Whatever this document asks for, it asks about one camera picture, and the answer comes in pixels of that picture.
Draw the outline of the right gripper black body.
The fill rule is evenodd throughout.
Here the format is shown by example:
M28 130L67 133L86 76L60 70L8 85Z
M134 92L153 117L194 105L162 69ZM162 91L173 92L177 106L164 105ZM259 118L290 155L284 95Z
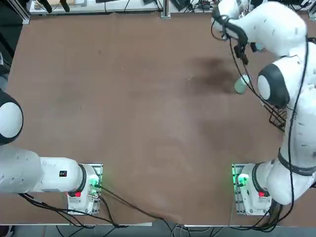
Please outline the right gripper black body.
M249 61L246 56L245 49L246 49L246 45L243 45L241 43L237 43L234 46L236 57L240 59L244 65L247 65Z

